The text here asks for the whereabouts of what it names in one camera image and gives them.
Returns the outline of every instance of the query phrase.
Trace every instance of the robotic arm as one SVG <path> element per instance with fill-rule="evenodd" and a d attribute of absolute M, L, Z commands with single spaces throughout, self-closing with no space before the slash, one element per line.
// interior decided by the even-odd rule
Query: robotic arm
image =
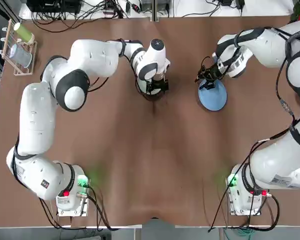
<path fill-rule="evenodd" d="M 210 68 L 202 66 L 198 79 L 206 79 L 206 87 L 228 75 L 237 78 L 245 71 L 254 55 L 265 67 L 280 67 L 287 60 L 286 78 L 300 96 L 300 21 L 279 29 L 259 27 L 234 35 L 223 36 L 212 57 Z M 262 204 L 262 190 L 300 189 L 300 122 L 272 145 L 255 151 L 250 165 L 244 165 L 235 175 L 236 165 L 227 183 L 229 207 L 232 215 L 248 216 L 253 199 L 252 214 Z"/>
<path fill-rule="evenodd" d="M 23 91 L 19 136 L 6 163 L 16 180 L 39 198 L 56 198 L 63 216 L 81 216 L 84 204 L 78 196 L 85 192 L 88 179 L 81 167 L 50 161 L 43 155 L 53 143 L 57 106 L 68 112 L 81 109 L 90 79 L 112 76 L 123 56 L 143 94 L 156 95 L 168 89 L 165 74 L 170 62 L 164 43 L 154 39 L 146 51 L 140 41 L 119 39 L 75 41 L 69 59 L 53 56 L 41 82 L 31 83 Z"/>

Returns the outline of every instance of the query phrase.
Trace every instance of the table surface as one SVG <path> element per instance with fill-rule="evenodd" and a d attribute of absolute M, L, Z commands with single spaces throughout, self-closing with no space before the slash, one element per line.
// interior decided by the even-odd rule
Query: table surface
<path fill-rule="evenodd" d="M 102 0 L 85 0 L 82 3 L 81 13 L 88 12 L 92 6 L 99 4 Z M 133 4 L 139 5 L 139 0 L 129 0 Z M 187 14 L 192 14 L 189 17 L 208 17 L 209 13 L 213 11 L 217 1 L 210 4 L 213 0 L 171 0 L 171 8 L 169 16 L 176 18 L 182 17 Z M 117 0 L 121 8 L 126 10 L 126 0 Z M 242 16 L 285 16 L 293 13 L 294 4 L 292 0 L 245 0 L 245 6 L 242 10 Z M 231 7 L 221 6 L 216 12 L 213 13 L 213 17 L 239 17 L 241 11 L 236 8 L 236 1 L 233 1 Z M 166 11 L 159 12 L 159 18 L 167 18 L 168 13 Z M 23 19 L 31 19 L 31 11 L 24 3 L 21 5 L 19 16 Z M 91 19 L 103 18 L 105 15 L 102 11 L 97 11 L 92 14 Z M 129 18 L 149 18 L 150 12 L 137 13 L 131 9 Z M 70 13 L 66 13 L 66 19 L 74 19 L 74 16 Z"/>
<path fill-rule="evenodd" d="M 265 68 L 253 57 L 245 74 L 224 78 L 227 104 L 219 112 L 198 103 L 194 79 L 203 57 L 215 50 L 225 34 L 261 26 L 281 27 L 288 17 L 166 18 L 99 20 L 63 33 L 47 33 L 26 22 L 38 41 L 32 76 L 14 76 L 5 64 L 0 83 L 0 227 L 49 226 L 38 198 L 19 185 L 6 166 L 6 156 L 19 131 L 23 89 L 40 81 L 52 55 L 69 57 L 77 39 L 162 39 L 171 61 L 167 73 L 170 92 L 157 102 L 146 101 L 135 88 L 129 63 L 120 59 L 106 85 L 90 93 L 78 112 L 56 113 L 50 160 L 80 165 L 102 193 L 112 226 L 143 224 L 152 217 L 175 225 L 209 226 L 225 189 L 225 177 L 244 160 L 256 140 L 285 129 L 291 122 L 275 94 L 279 69 Z M 56 22 L 49 29 L 57 30 Z M 281 96 L 300 115 L 300 102 L 285 75 Z M 281 206 L 279 225 L 300 226 L 300 190 L 273 190 Z M 227 215 L 227 203 L 216 225 L 239 225 L 242 217 Z M 88 217 L 74 226 L 95 226 L 90 204 Z M 270 225 L 267 207 L 252 225 Z"/>

